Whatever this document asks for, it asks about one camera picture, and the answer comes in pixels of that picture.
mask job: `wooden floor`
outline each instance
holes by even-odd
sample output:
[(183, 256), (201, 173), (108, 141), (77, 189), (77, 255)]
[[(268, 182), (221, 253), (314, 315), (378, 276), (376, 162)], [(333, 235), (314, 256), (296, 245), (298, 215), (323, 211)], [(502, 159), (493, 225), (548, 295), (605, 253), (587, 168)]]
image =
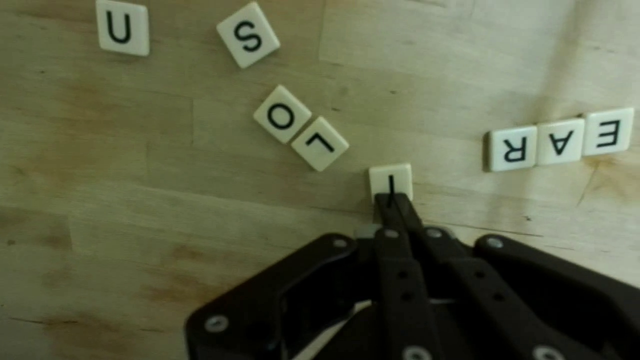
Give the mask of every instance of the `wooden floor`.
[[(194, 308), (372, 223), (394, 162), (425, 223), (640, 286), (640, 136), (481, 171), (487, 131), (640, 107), (640, 3), (261, 0), (281, 50), (247, 71), (214, 32), (239, 3), (139, 4), (149, 59), (102, 52), (92, 0), (0, 3), (0, 359), (186, 359)], [(275, 85), (351, 144), (325, 173), (254, 124)]]

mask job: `bolt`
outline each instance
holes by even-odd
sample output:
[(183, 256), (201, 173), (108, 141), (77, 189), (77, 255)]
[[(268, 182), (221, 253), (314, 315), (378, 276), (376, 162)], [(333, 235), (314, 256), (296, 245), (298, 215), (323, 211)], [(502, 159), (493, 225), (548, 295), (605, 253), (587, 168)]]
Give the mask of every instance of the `bolt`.
[(401, 360), (431, 360), (431, 355), (422, 346), (406, 346)]
[(497, 250), (504, 248), (504, 243), (499, 238), (487, 238), (486, 245)]
[(428, 228), (428, 231), (425, 231), (425, 237), (429, 237), (429, 238), (442, 238), (442, 233), (439, 233), (438, 228)]
[(384, 237), (385, 238), (400, 238), (400, 235), (395, 231), (391, 231), (391, 228), (384, 231)]
[(227, 319), (218, 315), (218, 317), (212, 317), (204, 323), (204, 331), (212, 333), (212, 334), (220, 334), (227, 328)]
[(563, 360), (563, 355), (551, 346), (535, 346), (534, 360)]
[(333, 241), (333, 247), (336, 247), (336, 248), (345, 248), (348, 243), (345, 243), (343, 238), (336, 238), (336, 241)]

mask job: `tile row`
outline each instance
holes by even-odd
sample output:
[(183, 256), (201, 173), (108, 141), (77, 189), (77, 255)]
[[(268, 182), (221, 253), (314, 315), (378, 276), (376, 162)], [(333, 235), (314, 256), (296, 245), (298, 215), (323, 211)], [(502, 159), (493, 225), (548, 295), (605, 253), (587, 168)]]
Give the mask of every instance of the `tile row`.
[[(96, 0), (97, 45), (108, 52), (149, 55), (149, 21), (142, 4)], [(239, 68), (280, 48), (280, 41), (257, 3), (236, 10), (216, 27), (221, 42)]]
[(312, 110), (281, 85), (257, 107), (254, 120), (280, 144), (293, 138), (292, 148), (315, 173), (325, 171), (350, 148), (325, 119), (317, 117), (315, 122), (305, 126), (312, 120)]
[(634, 109), (589, 113), (539, 126), (502, 129), (487, 136), (492, 173), (578, 162), (582, 156), (626, 152), (632, 143)]

